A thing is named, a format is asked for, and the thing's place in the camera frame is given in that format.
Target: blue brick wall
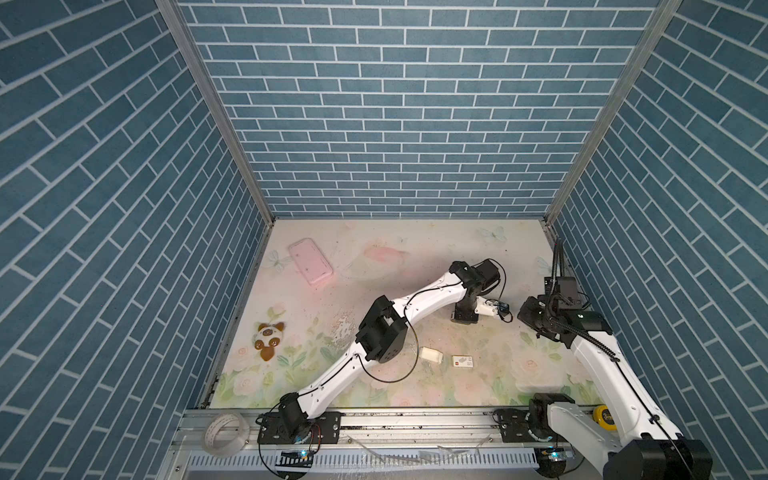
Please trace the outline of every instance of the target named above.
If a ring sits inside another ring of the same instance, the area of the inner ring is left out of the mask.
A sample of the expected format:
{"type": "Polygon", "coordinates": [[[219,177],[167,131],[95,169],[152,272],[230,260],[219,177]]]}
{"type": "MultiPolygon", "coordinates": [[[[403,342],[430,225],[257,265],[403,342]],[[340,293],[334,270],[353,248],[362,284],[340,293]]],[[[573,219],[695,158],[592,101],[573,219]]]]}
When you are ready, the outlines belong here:
{"type": "Polygon", "coordinates": [[[352,3],[181,2],[278,217],[541,217],[657,0],[352,3]]]}
{"type": "Polygon", "coordinates": [[[556,227],[716,478],[768,478],[768,3],[684,0],[556,227]]]}
{"type": "Polygon", "coordinates": [[[153,0],[0,2],[0,478],[157,473],[262,230],[153,0]]]}

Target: bear face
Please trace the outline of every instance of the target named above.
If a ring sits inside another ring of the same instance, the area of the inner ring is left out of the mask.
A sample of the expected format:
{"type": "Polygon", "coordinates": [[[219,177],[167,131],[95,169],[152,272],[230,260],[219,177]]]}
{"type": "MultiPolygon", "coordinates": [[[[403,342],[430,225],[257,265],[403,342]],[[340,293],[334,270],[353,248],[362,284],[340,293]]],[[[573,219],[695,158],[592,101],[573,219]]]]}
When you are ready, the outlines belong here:
{"type": "Polygon", "coordinates": [[[261,359],[265,362],[270,361],[275,356],[275,347],[283,339],[283,329],[285,323],[280,322],[274,325],[269,323],[259,324],[258,331],[253,335],[253,348],[259,350],[261,359]]]}

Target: floral tablecloth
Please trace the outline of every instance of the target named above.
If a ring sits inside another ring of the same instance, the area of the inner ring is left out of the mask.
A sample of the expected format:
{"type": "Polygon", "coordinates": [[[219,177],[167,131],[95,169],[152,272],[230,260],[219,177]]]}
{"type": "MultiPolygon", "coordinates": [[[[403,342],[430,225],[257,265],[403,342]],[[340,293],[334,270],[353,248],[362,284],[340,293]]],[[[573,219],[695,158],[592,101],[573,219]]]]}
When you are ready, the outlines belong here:
{"type": "MultiPolygon", "coordinates": [[[[394,299],[436,280],[453,260],[491,257],[509,278],[502,299],[517,313],[543,288],[551,250],[536,220],[278,220],[237,327],[211,408],[269,408],[312,382],[353,341],[380,295],[394,299]],[[287,247],[312,238],[334,268],[310,286],[287,247]]],[[[499,294],[497,288],[491,298],[499,294]]],[[[405,381],[359,377],[335,407],[524,405],[535,392],[564,392],[582,405],[600,399],[587,371],[561,343],[537,339],[519,321],[450,321],[447,306],[419,321],[421,346],[443,352],[420,359],[405,381]],[[474,367],[456,368],[453,355],[474,367]]],[[[401,353],[373,375],[397,379],[414,361],[408,333],[401,353]]]]}

